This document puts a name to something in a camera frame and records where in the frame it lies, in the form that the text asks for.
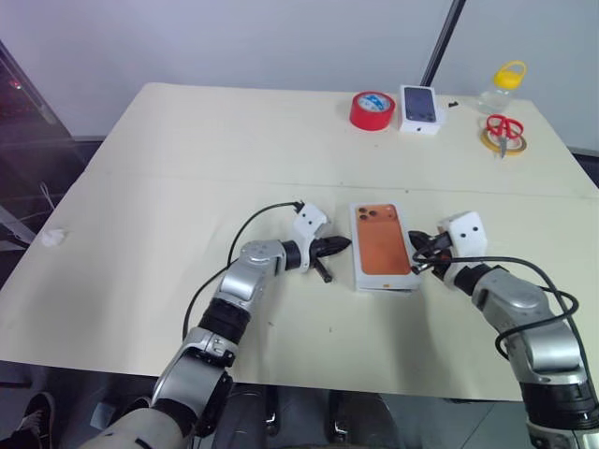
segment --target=red tape roll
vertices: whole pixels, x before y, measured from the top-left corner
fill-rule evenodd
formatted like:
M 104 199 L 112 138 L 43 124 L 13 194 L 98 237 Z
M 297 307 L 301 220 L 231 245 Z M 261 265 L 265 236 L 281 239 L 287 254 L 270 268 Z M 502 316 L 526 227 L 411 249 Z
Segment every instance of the red tape roll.
M 391 122 L 395 102 L 380 92 L 360 92 L 352 100 L 349 121 L 360 129 L 378 131 Z

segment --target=cable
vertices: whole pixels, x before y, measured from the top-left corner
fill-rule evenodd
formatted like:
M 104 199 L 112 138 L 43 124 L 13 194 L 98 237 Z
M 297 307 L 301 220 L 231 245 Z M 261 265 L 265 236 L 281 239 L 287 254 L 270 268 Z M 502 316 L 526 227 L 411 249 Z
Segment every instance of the cable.
M 538 274 L 541 277 L 541 279 L 543 279 L 543 282 L 546 283 L 548 286 L 547 290 L 545 289 L 545 287 L 541 287 L 541 288 L 545 291 L 550 292 L 553 296 L 555 296 L 555 299 L 558 301 L 558 304 L 560 305 L 560 308 L 563 311 L 563 314 L 558 315 L 558 316 L 561 317 L 561 319 L 565 318 L 565 320 L 568 322 L 568 325 L 570 326 L 570 329 L 572 330 L 572 333 L 574 334 L 574 338 L 576 339 L 576 341 L 578 343 L 578 347 L 580 348 L 580 357 L 582 358 L 583 368 L 585 369 L 585 371 L 587 373 L 587 378 L 589 380 L 589 384 L 593 385 L 592 377 L 591 377 L 591 370 L 589 369 L 589 360 L 587 358 L 587 352 L 584 349 L 584 344 L 582 343 L 582 338 L 580 337 L 580 332 L 578 331 L 578 327 L 577 327 L 576 323 L 574 322 L 574 319 L 572 319 L 572 316 L 571 316 L 578 308 L 578 301 L 572 295 L 565 294 L 565 292 L 561 292 L 560 290 L 558 290 L 557 287 L 555 286 L 555 283 L 553 283 L 553 281 L 551 280 L 551 278 L 547 275 L 547 273 L 545 271 L 543 271 L 540 267 L 538 267 L 534 263 L 529 262 L 528 260 L 519 259 L 517 257 L 508 257 L 508 256 L 487 256 L 487 255 L 485 255 L 485 256 L 480 256 L 480 257 L 448 257 L 448 258 L 443 258 L 443 259 L 441 259 L 441 258 L 418 258 L 418 256 L 422 255 L 424 252 L 429 251 L 429 250 L 430 249 L 426 248 L 426 247 L 420 248 L 419 250 L 417 250 L 414 253 L 414 255 L 412 256 L 412 259 L 415 262 L 418 262 L 419 264 L 429 264 L 429 265 L 445 265 L 445 264 L 452 264 L 452 263 L 459 263 L 459 262 L 505 262 L 505 263 L 523 265 L 524 267 L 530 268 L 536 274 Z M 572 301 L 573 306 L 571 309 L 573 309 L 573 310 L 571 312 L 570 312 L 570 309 L 568 309 L 566 307 L 566 304 L 563 301 L 562 296 L 565 296 Z M 550 323 L 559 321 L 558 316 L 553 317 L 553 318 L 555 318 L 555 320 L 551 321 Z M 550 323 L 539 324 L 539 326 L 545 326 Z M 500 351 L 500 354 L 502 356 L 504 356 L 503 349 L 502 349 L 502 351 Z
M 187 337 L 187 332 L 189 331 L 188 330 L 189 329 L 189 318 L 191 317 L 191 310 L 194 308 L 194 304 L 196 304 L 196 300 L 199 297 L 199 294 L 202 293 L 202 291 L 208 285 L 210 285 L 212 282 L 214 282 L 214 280 L 216 278 L 218 278 L 221 274 L 223 274 L 225 271 L 227 271 L 228 267 L 229 267 L 229 265 L 227 265 L 226 267 L 222 267 L 216 273 L 214 273 L 206 282 L 204 282 L 202 284 L 201 287 L 199 287 L 197 289 L 197 291 L 192 296 L 191 301 L 189 302 L 189 305 L 187 306 L 187 311 L 185 311 L 185 318 L 183 318 L 183 340 L 185 340 L 185 337 Z
M 29 220 L 30 218 L 38 217 L 39 215 L 46 215 L 48 213 L 52 213 L 52 210 L 44 210 L 43 212 L 32 213 L 31 215 L 25 215 L 24 217 L 18 218 L 11 222 L 0 222 L 0 225 L 12 225 L 13 223 L 19 223 L 24 220 Z
M 26 240 L 23 240 L 23 239 L 22 239 L 22 237 L 21 237 L 19 234 L 15 233 L 15 232 L 11 232 L 11 233 L 10 233 L 10 235 L 9 235 L 9 237 L 10 237 L 11 239 L 16 239 L 16 240 L 18 240 L 18 241 L 20 241 L 21 243 L 24 243 L 24 244 L 25 244 L 25 245 L 27 245 L 27 246 L 29 246 L 29 245 L 31 244 L 31 242 L 29 242 L 29 241 L 26 241 Z
M 548 289 L 546 287 L 542 287 L 540 285 L 537 285 L 537 286 L 541 290 L 544 290 L 546 292 L 551 291 L 550 289 Z M 572 295 L 570 295 L 569 293 L 565 293 L 562 291 L 560 291 L 560 295 L 562 295 L 563 297 L 567 297 L 568 299 L 570 299 L 572 301 L 572 307 L 570 307 L 570 309 L 568 309 L 564 313 L 556 315 L 556 316 L 552 316 L 551 318 L 547 318 L 545 320 L 535 321 L 533 323 L 529 323 L 528 325 L 513 327 L 509 330 L 506 330 L 505 332 L 502 332 L 501 334 L 499 334 L 497 336 L 497 338 L 495 339 L 495 349 L 497 349 L 497 352 L 499 354 L 501 354 L 505 360 L 509 360 L 509 356 L 507 355 L 507 352 L 504 350 L 504 348 L 502 348 L 502 341 L 504 341 L 507 337 L 510 337 L 514 334 L 518 334 L 519 332 L 522 332 L 524 330 L 534 329 L 536 327 L 547 326 L 547 325 L 551 325 L 553 323 L 558 323 L 561 320 L 566 319 L 567 317 L 572 316 L 572 315 L 574 315 L 574 313 L 576 313 L 576 311 L 578 310 L 578 306 L 579 306 L 578 300 L 575 297 L 573 297 Z
M 263 212 L 266 212 L 267 210 L 276 209 L 276 208 L 285 208 L 287 206 L 293 206 L 296 208 L 296 212 L 299 212 L 301 210 L 301 208 L 303 207 L 303 202 L 288 201 L 286 203 L 271 204 L 270 206 L 267 206 L 266 208 L 262 208 L 258 212 L 254 213 L 250 218 L 248 218 L 245 221 L 245 223 L 243 224 L 243 226 L 240 228 L 240 230 L 237 231 L 237 234 L 236 234 L 235 238 L 233 239 L 233 242 L 231 243 L 231 247 L 228 250 L 228 257 L 226 258 L 226 265 L 228 267 L 230 267 L 231 259 L 233 258 L 233 251 L 235 250 L 235 245 L 237 244 L 237 241 L 240 239 L 240 236 L 241 236 L 241 233 L 243 232 L 243 230 L 247 227 L 248 224 L 250 224 L 252 222 L 252 220 L 255 219 L 255 217 L 257 217 L 258 215 L 260 215 Z
M 237 259 L 232 260 L 233 251 L 235 250 L 235 245 L 237 244 L 237 241 L 240 239 L 241 233 L 243 232 L 243 230 L 248 226 L 248 224 L 250 224 L 252 222 L 252 220 L 255 219 L 255 217 L 257 217 L 261 213 L 266 212 L 267 210 L 276 209 L 276 208 L 284 208 L 287 206 L 293 206 L 295 208 L 296 212 L 300 212 L 301 208 L 303 208 L 303 206 L 304 206 L 304 203 L 303 203 L 303 201 L 288 201 L 286 203 L 271 204 L 270 206 L 267 206 L 266 208 L 262 208 L 258 212 L 252 214 L 252 216 L 250 218 L 248 218 L 245 221 L 245 223 L 241 226 L 240 230 L 237 231 L 237 234 L 235 235 L 235 238 L 233 239 L 233 242 L 231 243 L 231 247 L 228 250 L 228 256 L 226 258 L 226 266 L 219 269 L 206 282 L 204 282 L 201 287 L 198 288 L 198 290 L 192 296 L 191 301 L 189 302 L 189 305 L 187 306 L 187 311 L 185 311 L 185 317 L 183 318 L 183 340 L 185 340 L 185 337 L 187 336 L 187 332 L 189 332 L 188 329 L 189 329 L 189 319 L 191 317 L 191 310 L 194 308 L 194 304 L 196 304 L 196 300 L 199 297 L 199 294 L 202 293 L 202 291 L 208 285 L 210 285 L 212 282 L 214 282 L 214 280 L 216 278 L 218 278 L 225 271 L 227 271 L 228 268 L 233 264 L 233 262 L 235 262 L 235 260 L 237 260 Z
M 55 210 L 56 206 L 54 206 L 52 198 L 50 198 L 50 190 L 48 190 L 48 185 L 46 185 L 46 182 L 42 181 L 39 184 L 39 190 L 41 190 L 41 194 L 44 195 L 44 198 L 46 198 L 46 201 L 48 201 L 48 204 L 50 204 L 52 210 Z

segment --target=black shoe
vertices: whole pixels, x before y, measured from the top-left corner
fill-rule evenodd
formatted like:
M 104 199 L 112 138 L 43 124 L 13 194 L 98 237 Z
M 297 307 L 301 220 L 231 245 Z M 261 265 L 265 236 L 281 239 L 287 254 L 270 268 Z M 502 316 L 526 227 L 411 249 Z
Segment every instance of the black shoe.
M 54 424 L 54 398 L 50 393 L 37 393 L 29 401 L 23 416 L 25 420 L 34 421 L 28 426 L 39 438 L 41 449 L 52 449 L 52 425 Z

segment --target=yellow bottle cap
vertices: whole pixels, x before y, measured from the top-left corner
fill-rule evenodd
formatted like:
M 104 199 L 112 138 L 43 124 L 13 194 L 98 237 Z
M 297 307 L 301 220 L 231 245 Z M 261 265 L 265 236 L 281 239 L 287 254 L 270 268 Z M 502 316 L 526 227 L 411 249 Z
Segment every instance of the yellow bottle cap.
M 511 70 L 510 67 L 519 67 L 520 71 Z M 493 82 L 502 89 L 517 89 L 526 75 L 526 64 L 522 61 L 510 61 L 502 65 L 502 68 L 493 77 Z

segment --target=scissors handle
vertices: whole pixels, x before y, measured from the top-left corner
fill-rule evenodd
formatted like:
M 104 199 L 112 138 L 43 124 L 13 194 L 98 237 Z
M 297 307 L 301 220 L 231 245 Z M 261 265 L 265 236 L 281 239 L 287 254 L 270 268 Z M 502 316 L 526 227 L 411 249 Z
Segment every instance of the scissors handle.
M 487 129 L 497 137 L 519 138 L 524 132 L 524 126 L 518 120 L 509 119 L 501 114 L 492 114 L 487 117 Z

